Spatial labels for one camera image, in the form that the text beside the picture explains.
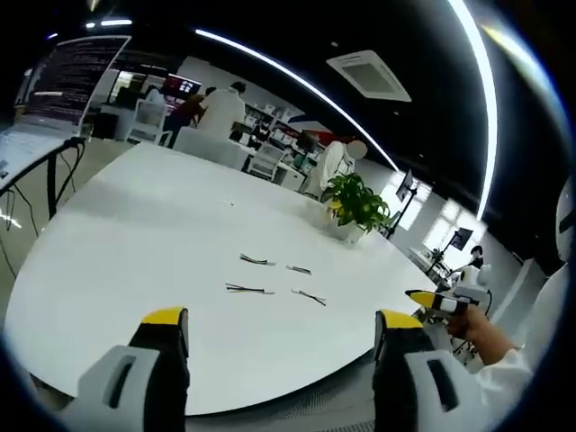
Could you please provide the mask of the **person's right hand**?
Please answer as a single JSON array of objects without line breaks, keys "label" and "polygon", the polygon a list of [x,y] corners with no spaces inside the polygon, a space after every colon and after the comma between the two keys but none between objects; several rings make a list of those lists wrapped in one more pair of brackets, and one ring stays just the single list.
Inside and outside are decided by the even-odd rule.
[{"label": "person's right hand", "polygon": [[496,364],[508,351],[516,348],[474,305],[469,305],[463,314],[449,318],[447,330],[452,336],[470,342],[485,365]]}]

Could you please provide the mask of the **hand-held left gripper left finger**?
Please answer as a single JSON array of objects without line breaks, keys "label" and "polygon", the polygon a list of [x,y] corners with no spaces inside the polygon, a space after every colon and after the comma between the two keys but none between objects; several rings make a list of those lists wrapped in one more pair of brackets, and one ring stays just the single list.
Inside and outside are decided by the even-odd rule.
[{"label": "hand-held left gripper left finger", "polygon": [[62,423],[69,431],[184,431],[188,356],[187,308],[151,312],[128,345],[81,376]]}]

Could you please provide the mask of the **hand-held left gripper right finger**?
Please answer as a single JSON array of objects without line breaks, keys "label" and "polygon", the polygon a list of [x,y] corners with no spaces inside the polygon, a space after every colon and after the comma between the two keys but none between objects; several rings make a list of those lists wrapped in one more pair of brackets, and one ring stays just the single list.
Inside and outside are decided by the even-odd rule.
[{"label": "hand-held left gripper right finger", "polygon": [[480,386],[416,318],[378,310],[373,355],[376,431],[484,430]]}]

